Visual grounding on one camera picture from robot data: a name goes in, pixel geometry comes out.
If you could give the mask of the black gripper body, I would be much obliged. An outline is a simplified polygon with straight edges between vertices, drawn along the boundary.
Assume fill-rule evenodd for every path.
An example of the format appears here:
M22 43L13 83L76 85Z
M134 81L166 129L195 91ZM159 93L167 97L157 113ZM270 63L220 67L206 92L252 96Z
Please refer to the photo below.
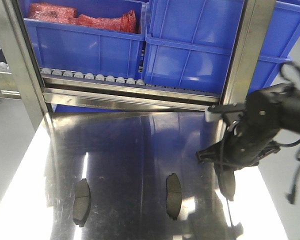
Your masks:
M279 94L274 90L257 90L247 96L245 113L233 130L222 140L224 171L254 167L263 149L279 132Z

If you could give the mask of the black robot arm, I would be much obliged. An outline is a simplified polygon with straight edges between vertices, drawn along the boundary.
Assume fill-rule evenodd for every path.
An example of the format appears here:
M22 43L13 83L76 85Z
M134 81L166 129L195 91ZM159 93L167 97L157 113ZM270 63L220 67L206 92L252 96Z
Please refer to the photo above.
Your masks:
M277 84L250 93L244 103L217 105L208 112L223 118L223 139L196 152L197 160L217 170L240 170L273 153L273 138L281 129L300 134L300 90Z

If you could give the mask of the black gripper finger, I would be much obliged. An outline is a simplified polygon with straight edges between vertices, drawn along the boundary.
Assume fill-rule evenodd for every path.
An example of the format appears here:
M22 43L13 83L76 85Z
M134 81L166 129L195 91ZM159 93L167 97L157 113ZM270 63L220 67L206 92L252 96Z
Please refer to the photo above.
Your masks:
M205 121L215 122L221 120L225 114L243 112L245 110L244 103L232 103L226 105L212 105L205 111Z
M197 151L195 156L199 163L226 163L224 147L221 142L217 142L206 149Z

